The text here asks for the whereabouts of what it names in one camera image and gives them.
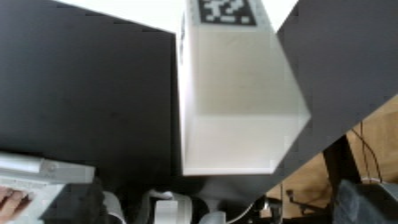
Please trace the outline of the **person hand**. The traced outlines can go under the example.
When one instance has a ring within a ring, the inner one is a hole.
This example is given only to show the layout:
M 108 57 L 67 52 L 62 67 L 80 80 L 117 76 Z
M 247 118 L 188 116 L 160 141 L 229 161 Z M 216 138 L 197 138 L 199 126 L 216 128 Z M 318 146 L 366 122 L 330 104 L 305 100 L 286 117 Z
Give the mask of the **person hand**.
M 28 204 L 28 194 L 0 186 L 0 224 L 7 224 L 16 219 Z

